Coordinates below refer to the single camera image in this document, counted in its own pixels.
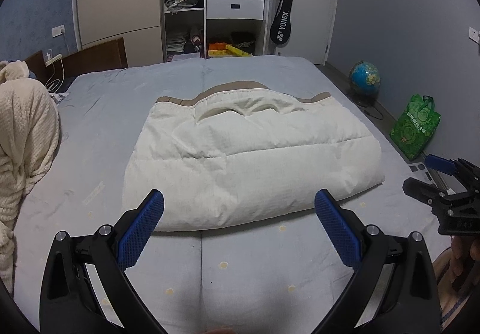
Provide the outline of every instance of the bed sheet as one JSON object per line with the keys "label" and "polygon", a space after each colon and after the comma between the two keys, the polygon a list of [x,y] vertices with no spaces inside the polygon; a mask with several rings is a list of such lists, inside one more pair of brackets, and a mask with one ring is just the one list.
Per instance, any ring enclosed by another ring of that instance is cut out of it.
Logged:
{"label": "bed sheet", "polygon": [[[59,105],[62,140],[52,169],[22,204],[15,227],[18,306],[38,327],[45,259],[55,233],[94,232],[114,223],[122,205],[125,167],[148,111],[160,96],[192,99],[234,80],[310,98],[328,91],[379,140],[386,181],[344,202],[384,232],[424,234],[432,258],[448,244],[428,207],[403,195],[410,169],[374,125],[308,61],[296,57],[188,59],[82,75]],[[104,311],[118,322],[97,276]],[[311,332],[345,287],[345,268],[312,211],[258,223],[188,233],[156,233],[138,264],[133,286],[167,331],[219,326],[238,333]]]}

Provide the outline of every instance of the blue globe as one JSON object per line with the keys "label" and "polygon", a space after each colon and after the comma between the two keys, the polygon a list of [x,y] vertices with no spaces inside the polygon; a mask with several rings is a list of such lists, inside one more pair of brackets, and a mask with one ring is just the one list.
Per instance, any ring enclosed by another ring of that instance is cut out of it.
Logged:
{"label": "blue globe", "polygon": [[371,63],[361,61],[353,66],[349,76],[351,88],[360,95],[372,96],[380,88],[378,69]]}

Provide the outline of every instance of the white drawer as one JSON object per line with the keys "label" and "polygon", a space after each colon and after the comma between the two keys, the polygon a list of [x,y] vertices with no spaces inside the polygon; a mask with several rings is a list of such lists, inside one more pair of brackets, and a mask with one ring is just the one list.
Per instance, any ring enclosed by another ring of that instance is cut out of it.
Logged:
{"label": "white drawer", "polygon": [[207,0],[206,18],[263,20],[263,0]]}

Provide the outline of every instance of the green bag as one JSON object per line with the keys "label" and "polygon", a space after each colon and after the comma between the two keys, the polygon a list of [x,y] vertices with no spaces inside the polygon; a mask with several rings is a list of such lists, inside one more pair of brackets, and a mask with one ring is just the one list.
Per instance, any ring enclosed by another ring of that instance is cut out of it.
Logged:
{"label": "green bag", "polygon": [[440,114],[434,109],[435,102],[432,97],[422,98],[418,94],[412,96],[390,132],[393,142],[409,160],[420,154],[437,129]]}

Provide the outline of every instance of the metal screw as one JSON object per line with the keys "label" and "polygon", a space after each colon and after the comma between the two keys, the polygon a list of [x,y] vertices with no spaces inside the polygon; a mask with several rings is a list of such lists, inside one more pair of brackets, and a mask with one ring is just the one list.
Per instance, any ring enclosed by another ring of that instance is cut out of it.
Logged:
{"label": "metal screw", "polygon": [[57,232],[57,234],[55,235],[55,239],[58,240],[58,241],[62,241],[66,237],[67,237],[67,233],[65,231]]}
{"label": "metal screw", "polygon": [[108,224],[107,225],[102,225],[99,229],[98,229],[98,233],[100,235],[108,235],[110,232],[112,232],[112,227],[109,226]]}
{"label": "metal screw", "polygon": [[371,236],[375,236],[375,235],[378,235],[378,233],[380,232],[380,230],[378,229],[378,227],[374,226],[374,225],[369,225],[367,226],[367,232],[371,235]]}
{"label": "metal screw", "polygon": [[413,240],[415,240],[416,242],[421,242],[423,240],[423,236],[420,232],[412,232],[412,238]]}

